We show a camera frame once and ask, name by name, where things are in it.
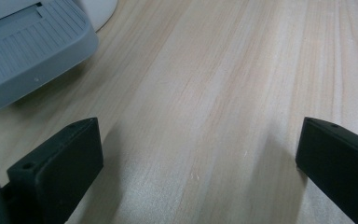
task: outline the white base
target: white base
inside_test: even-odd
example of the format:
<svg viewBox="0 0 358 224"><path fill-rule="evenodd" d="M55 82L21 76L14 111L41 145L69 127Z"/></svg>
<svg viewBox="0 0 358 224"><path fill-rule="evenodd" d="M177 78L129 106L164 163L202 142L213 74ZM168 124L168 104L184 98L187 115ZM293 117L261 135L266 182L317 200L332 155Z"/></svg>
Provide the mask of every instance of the white base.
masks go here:
<svg viewBox="0 0 358 224"><path fill-rule="evenodd" d="M98 31L112 16L117 0L75 0L75 3L89 17L94 31Z"/></svg>

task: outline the table surface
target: table surface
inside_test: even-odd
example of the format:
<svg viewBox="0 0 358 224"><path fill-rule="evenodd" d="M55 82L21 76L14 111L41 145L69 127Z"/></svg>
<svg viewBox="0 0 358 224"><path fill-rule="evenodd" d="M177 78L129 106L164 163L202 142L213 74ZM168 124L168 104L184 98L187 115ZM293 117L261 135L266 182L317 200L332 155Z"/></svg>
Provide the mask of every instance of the table surface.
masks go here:
<svg viewBox="0 0 358 224"><path fill-rule="evenodd" d="M88 60L0 110L6 169L98 117L68 223L351 223L295 163L304 117L358 133L358 0L122 0Z"/></svg>

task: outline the wooden table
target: wooden table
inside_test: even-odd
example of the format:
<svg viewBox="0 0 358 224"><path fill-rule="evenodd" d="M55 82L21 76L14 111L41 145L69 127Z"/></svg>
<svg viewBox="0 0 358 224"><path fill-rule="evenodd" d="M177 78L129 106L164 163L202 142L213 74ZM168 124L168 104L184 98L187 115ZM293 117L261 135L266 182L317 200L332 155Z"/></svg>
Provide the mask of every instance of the wooden table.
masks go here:
<svg viewBox="0 0 358 224"><path fill-rule="evenodd" d="M305 116L358 133L358 0L121 0L98 51L0 110L6 169L98 117L68 223L351 223L295 164Z"/></svg>

